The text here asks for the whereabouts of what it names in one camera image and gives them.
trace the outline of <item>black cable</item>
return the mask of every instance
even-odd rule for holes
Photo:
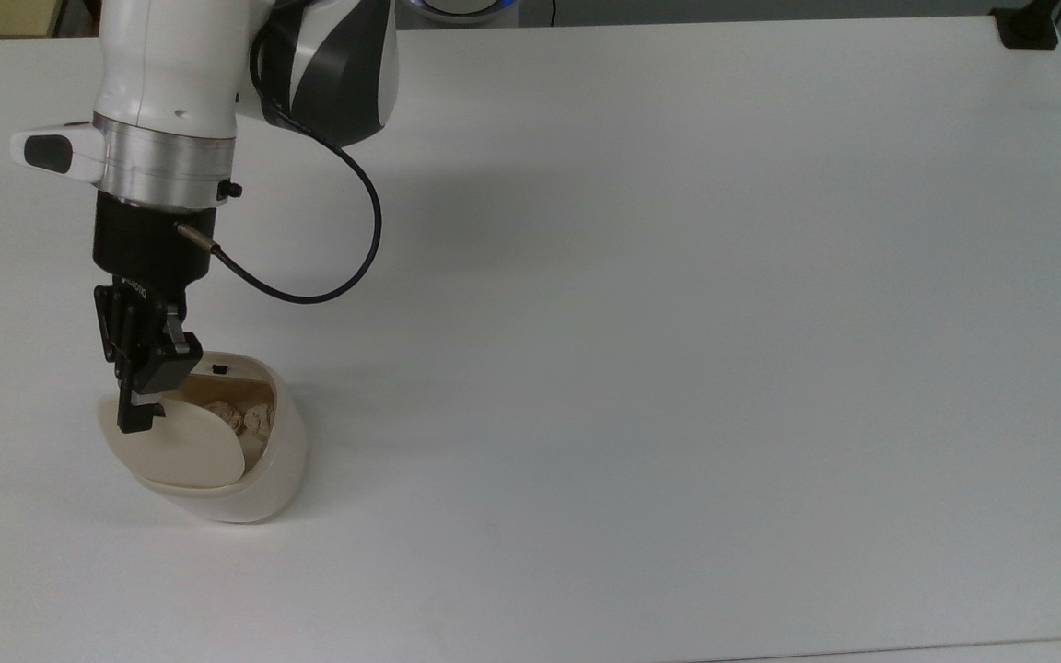
[[[261,29],[261,32],[257,33],[256,38],[253,40],[251,50],[249,50],[248,72],[253,75],[253,87],[256,88],[256,92],[260,94],[262,100],[268,103],[268,107],[273,108],[274,112],[277,114],[277,117],[281,118],[282,122],[285,122],[285,124],[290,125],[293,129],[297,129],[300,134],[307,135],[313,140],[317,140],[321,146],[333,152],[333,154],[337,155],[343,162],[346,162],[346,164],[350,167],[350,170],[354,171],[354,175],[359,176],[359,180],[362,180],[363,186],[366,187],[366,193],[371,197],[371,211],[375,214],[375,230],[371,235],[371,247],[366,251],[366,259],[363,260],[363,264],[359,266],[359,272],[354,273],[354,276],[351,276],[348,281],[343,282],[343,284],[338,285],[335,290],[330,290],[329,293],[307,296],[294,295],[285,293],[285,291],[282,290],[274,289],[274,286],[268,285],[267,282],[263,282],[260,278],[251,276],[251,274],[248,274],[247,269],[242,268],[241,265],[237,264],[230,256],[225,254],[223,248],[220,247],[220,244],[215,244],[207,238],[203,238],[202,234],[192,235],[192,233],[185,230],[186,227],[179,227],[179,232],[192,242],[199,244],[203,248],[206,248],[206,250],[210,251],[211,255],[218,257],[220,262],[227,265],[227,268],[230,268],[236,276],[243,278],[243,280],[247,281],[249,285],[253,285],[254,289],[261,291],[265,295],[276,297],[278,299],[282,299],[282,301],[294,304],[319,304],[329,302],[330,299],[335,297],[341,297],[341,295],[345,294],[347,290],[353,289],[354,284],[361,281],[362,277],[366,275],[366,271],[371,267],[371,263],[375,262],[376,254],[379,254],[380,238],[383,235],[383,209],[380,205],[379,193],[375,190],[375,185],[371,184],[371,178],[367,176],[366,170],[363,170],[356,160],[352,159],[350,155],[346,154],[345,151],[342,151],[342,147],[335,145],[335,143],[329,142],[329,140],[325,139],[324,136],[317,134],[316,130],[313,130],[311,127],[296,121],[294,117],[290,116],[290,112],[288,112],[285,108],[282,108],[281,104],[279,104],[277,100],[274,100],[274,98],[266,95],[264,91],[262,91],[260,59],[261,49],[264,46],[264,38],[266,34],[268,34],[268,24],[265,24],[265,27]]]

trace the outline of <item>table surface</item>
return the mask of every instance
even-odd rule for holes
[[[1061,639],[1061,47],[988,17],[401,34],[337,302],[215,265],[295,503],[109,454],[93,192],[10,163],[91,40],[0,42],[0,660],[660,662]],[[242,122],[218,235],[317,291],[353,175]]]

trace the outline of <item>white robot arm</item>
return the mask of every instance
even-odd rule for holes
[[[202,356],[182,331],[186,285],[206,275],[215,207],[239,197],[241,112],[340,149],[382,129],[395,105],[390,0],[105,0],[105,76],[91,122],[21,132],[21,164],[95,185],[94,293],[115,364],[122,432],[150,430],[160,394]]]

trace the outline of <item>black bracket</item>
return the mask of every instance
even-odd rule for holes
[[[1034,0],[1021,10],[997,7],[989,12],[996,18],[1002,45],[1009,50],[1054,51],[1058,31],[1050,14],[1060,0]]]
[[[118,429],[149,431],[155,416],[166,415],[158,396],[181,385],[203,357],[203,347],[194,334],[182,331],[185,311],[143,297],[121,278],[114,285],[98,285],[93,299],[105,361],[114,365],[121,388]]]

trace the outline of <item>black button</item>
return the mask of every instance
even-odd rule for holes
[[[64,136],[31,136],[22,145],[22,158],[35,168],[63,175],[72,170],[72,142]]]

